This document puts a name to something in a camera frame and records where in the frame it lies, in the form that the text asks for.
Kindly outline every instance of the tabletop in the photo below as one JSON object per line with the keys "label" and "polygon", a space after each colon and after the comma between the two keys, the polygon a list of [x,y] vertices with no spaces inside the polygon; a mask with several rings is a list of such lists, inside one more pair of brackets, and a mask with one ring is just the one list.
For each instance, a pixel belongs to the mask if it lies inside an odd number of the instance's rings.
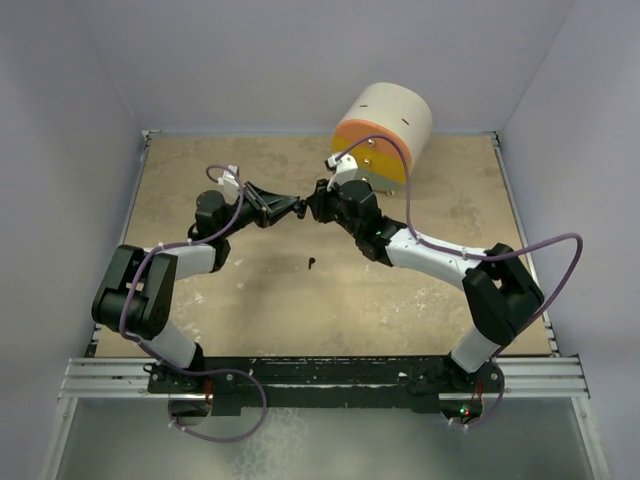
{"label": "tabletop", "polygon": [[[125,242],[183,241],[197,196],[216,188],[210,164],[238,165],[241,178],[306,197],[328,178],[328,136],[153,139]],[[412,218],[430,236],[466,246],[521,246],[488,136],[433,136],[411,176]],[[405,220],[404,191],[378,194],[385,215]],[[229,238],[225,266],[176,282],[171,318],[205,355],[440,355],[471,326],[464,294],[422,273],[368,261],[336,224],[308,214]],[[308,268],[309,258],[315,258]],[[548,354],[536,322],[505,353]],[[103,329],[96,356],[144,354]]]}

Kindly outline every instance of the black mounting base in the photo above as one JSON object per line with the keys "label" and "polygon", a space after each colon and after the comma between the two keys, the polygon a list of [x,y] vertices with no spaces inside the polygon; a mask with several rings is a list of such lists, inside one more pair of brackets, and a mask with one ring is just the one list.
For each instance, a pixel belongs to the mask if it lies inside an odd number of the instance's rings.
{"label": "black mounting base", "polygon": [[[464,404],[479,381],[484,393],[498,393],[501,388],[492,363],[468,375],[448,356],[204,358],[204,370],[222,368],[252,375],[264,387],[270,407],[403,408],[439,413],[452,408],[452,402],[453,408]],[[151,373],[149,393],[204,394],[211,380],[212,415],[240,415],[242,407],[261,405],[255,385],[241,375],[191,377],[155,363],[147,371]],[[441,402],[444,394],[453,394],[454,399],[445,396]]]}

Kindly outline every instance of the metal frame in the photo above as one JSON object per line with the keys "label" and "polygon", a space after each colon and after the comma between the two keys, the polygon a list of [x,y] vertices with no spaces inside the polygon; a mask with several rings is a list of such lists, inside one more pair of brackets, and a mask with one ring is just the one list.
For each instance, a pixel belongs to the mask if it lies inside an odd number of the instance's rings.
{"label": "metal frame", "polygon": [[[496,132],[485,132],[492,139],[494,151],[511,209],[516,221],[518,233],[523,245],[527,245],[522,221],[513,197],[511,184],[505,169],[500,140]],[[139,186],[142,172],[147,160],[149,148],[153,138],[165,135],[161,131],[145,131],[145,146],[140,162],[140,173],[137,180]],[[123,226],[121,241],[124,240],[131,218],[133,205],[137,195],[132,195],[129,211]],[[527,254],[527,261],[533,278],[538,281],[531,256]],[[545,313],[543,322],[552,354],[549,357],[499,357],[497,362],[505,375],[505,398],[571,398],[580,429],[585,450],[589,458],[594,478],[597,480],[610,479],[606,459],[602,446],[598,440],[595,417],[590,410],[589,391],[584,378],[584,372],[579,358],[560,357],[555,334],[549,317]],[[91,342],[97,344],[100,329],[96,328]],[[148,358],[77,358],[71,359],[62,384],[58,407],[55,414],[53,434],[45,455],[45,462],[39,478],[42,480],[55,479],[64,452],[65,443],[74,417],[78,399],[202,399],[203,395],[195,394],[149,394],[147,386],[149,374],[143,371],[143,366],[149,363]],[[487,398],[496,394],[485,394]],[[442,400],[457,400],[458,394],[440,395]]]}
{"label": "metal frame", "polygon": [[[202,394],[150,394],[148,358],[74,358],[69,361],[61,398],[171,398],[204,400]],[[578,358],[503,357],[498,365],[505,375],[505,398],[588,398]],[[483,397],[495,398],[485,393]],[[465,399],[466,394],[440,395],[442,400]]]}

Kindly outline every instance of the white enclosure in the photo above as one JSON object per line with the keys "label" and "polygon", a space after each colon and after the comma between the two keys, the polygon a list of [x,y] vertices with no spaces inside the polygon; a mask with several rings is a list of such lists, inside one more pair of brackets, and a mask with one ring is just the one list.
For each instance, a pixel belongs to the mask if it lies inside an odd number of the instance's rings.
{"label": "white enclosure", "polygon": [[[639,32],[635,0],[1,2],[3,477],[39,470],[141,130],[329,132],[388,81],[427,100],[436,132],[502,131],[530,241],[583,234],[550,314],[583,359],[614,478],[636,478]],[[569,256],[534,256],[547,291]]]}

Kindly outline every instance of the white wall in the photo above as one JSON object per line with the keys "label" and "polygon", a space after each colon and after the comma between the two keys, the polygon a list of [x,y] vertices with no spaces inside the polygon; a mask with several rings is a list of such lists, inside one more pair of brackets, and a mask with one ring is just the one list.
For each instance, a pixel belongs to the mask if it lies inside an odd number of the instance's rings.
{"label": "white wall", "polygon": [[[578,0],[504,131],[530,241],[566,230],[585,253],[551,309],[580,353],[617,479],[640,470],[640,3]],[[549,290],[570,249],[535,256]]]}
{"label": "white wall", "polygon": [[391,81],[502,128],[574,0],[77,0],[144,128],[330,131]]}
{"label": "white wall", "polygon": [[66,0],[0,4],[0,465],[37,475],[141,136]]}

